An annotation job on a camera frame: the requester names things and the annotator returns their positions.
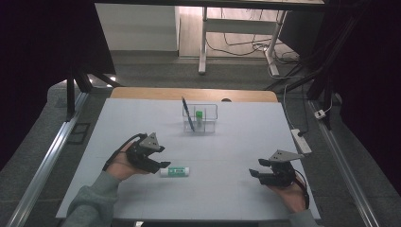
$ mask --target black pen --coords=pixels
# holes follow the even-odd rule
[[[192,119],[191,119],[191,116],[189,115],[188,106],[186,106],[185,98],[183,98],[183,108],[185,109],[186,115],[188,116],[188,122],[189,122],[189,125],[191,126],[192,131],[195,131],[194,124],[192,124]]]

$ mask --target power adapter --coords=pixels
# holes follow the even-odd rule
[[[324,111],[323,110],[319,110],[319,111],[315,112],[315,117],[318,118],[318,119],[324,118],[325,117]]]

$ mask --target pen holder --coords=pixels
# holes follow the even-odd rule
[[[183,131],[215,132],[216,120],[218,119],[218,105],[188,104],[187,106],[189,116],[183,107]]]

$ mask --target white wall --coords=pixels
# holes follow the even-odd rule
[[[178,50],[178,7],[96,4],[96,10],[110,50]]]

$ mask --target human hand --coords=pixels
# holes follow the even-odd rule
[[[148,174],[148,172],[135,168],[131,165],[131,163],[127,159],[127,154],[125,151],[132,145],[132,143],[128,143],[125,147],[121,149],[121,151],[115,156],[112,163],[107,167],[106,172],[110,175],[114,176],[120,181],[124,181],[128,179],[133,174]]]
[[[305,186],[298,175],[297,179]],[[290,212],[297,213],[306,209],[304,192],[298,184],[293,183],[288,187],[268,186],[268,188],[281,197]]]

